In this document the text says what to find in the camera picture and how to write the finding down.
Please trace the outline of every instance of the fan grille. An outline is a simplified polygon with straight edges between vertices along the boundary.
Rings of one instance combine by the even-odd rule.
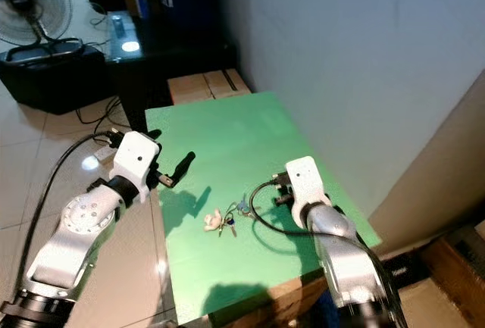
[[[72,18],[70,0],[35,0],[35,17],[45,33],[54,39],[65,33]],[[0,0],[0,39],[15,45],[36,41],[29,22],[16,12],[8,0]]]

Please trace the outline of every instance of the power strip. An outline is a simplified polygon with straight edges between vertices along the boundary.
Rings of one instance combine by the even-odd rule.
[[[105,164],[113,159],[116,151],[117,150],[115,148],[110,148],[109,145],[106,145],[95,152],[94,156],[100,163]]]

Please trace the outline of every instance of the electrical wire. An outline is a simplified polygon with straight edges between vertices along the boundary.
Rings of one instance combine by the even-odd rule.
[[[392,286],[391,279],[384,269],[382,263],[380,262],[379,257],[375,254],[374,251],[372,251],[369,247],[367,247],[365,244],[354,241],[352,239],[348,239],[344,236],[339,236],[335,235],[333,233],[327,233],[327,232],[318,232],[318,231],[286,231],[282,230],[276,226],[273,226],[271,223],[268,223],[263,217],[261,217],[258,212],[255,209],[255,206],[253,204],[255,196],[263,189],[266,188],[267,186],[272,186],[275,185],[276,183],[274,181],[270,182],[265,182],[260,184],[259,186],[256,187],[256,189],[252,192],[251,196],[249,197],[249,208],[251,209],[252,215],[258,220],[259,222],[263,223],[267,228],[270,230],[273,230],[278,233],[282,233],[288,236],[299,236],[299,237],[312,237],[312,236],[325,236],[325,237],[332,237],[332,238],[337,238],[343,242],[349,243],[351,245],[354,245],[357,248],[360,248],[361,250],[365,251],[369,258],[372,260],[372,263],[374,264],[374,267],[376,268],[377,272],[380,275],[380,278],[383,280],[383,285],[384,285],[384,290],[386,291],[386,295],[390,301],[390,310],[396,314],[396,318],[398,320],[399,326],[402,328],[407,328],[407,323],[404,318],[404,314],[402,313],[402,308],[401,308],[401,303],[400,303],[400,298],[399,294],[396,292],[394,287]]]
[[[23,243],[19,270],[17,273],[17,277],[15,279],[14,294],[16,294],[17,291],[22,287],[23,275],[25,273],[25,269],[27,266],[27,258],[29,256],[30,246],[32,244],[33,234],[36,231],[37,222],[39,222],[40,214],[42,213],[42,209],[44,208],[45,200],[47,199],[47,195],[52,187],[52,183],[54,182],[54,178],[57,175],[59,169],[61,168],[62,164],[66,161],[66,159],[69,157],[69,155],[71,155],[74,152],[74,150],[79,148],[84,142],[89,141],[90,139],[94,139],[95,137],[98,137],[98,136],[109,136],[109,135],[111,135],[111,132],[103,131],[100,133],[92,133],[90,135],[84,136],[82,139],[79,139],[73,145],[71,145],[64,152],[64,154],[59,158],[59,160],[57,160],[54,167],[51,169],[51,173],[47,179],[47,183],[44,185],[44,189],[40,194],[39,201],[36,206],[36,210],[33,214],[32,220],[30,221],[25,242]]]

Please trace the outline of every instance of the small key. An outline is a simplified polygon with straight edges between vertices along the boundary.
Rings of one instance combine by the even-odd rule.
[[[226,220],[226,223],[231,228],[231,230],[233,231],[234,237],[237,237],[236,226],[235,226],[236,225],[236,222],[234,222],[234,218],[228,218]]]

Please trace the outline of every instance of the green tabletop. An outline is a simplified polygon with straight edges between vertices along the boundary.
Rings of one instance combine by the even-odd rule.
[[[235,216],[236,238],[230,229],[221,237],[203,230],[206,214],[215,208],[224,213],[284,171],[287,161],[313,156],[332,201],[356,222],[367,244],[380,242],[272,93],[151,109],[146,119],[149,130],[162,131],[162,173],[171,174],[187,152],[196,153],[174,189],[159,189],[179,324],[319,268],[310,238],[275,233],[249,217]],[[272,204],[276,195],[268,188],[255,204],[268,221],[296,230],[288,209]]]

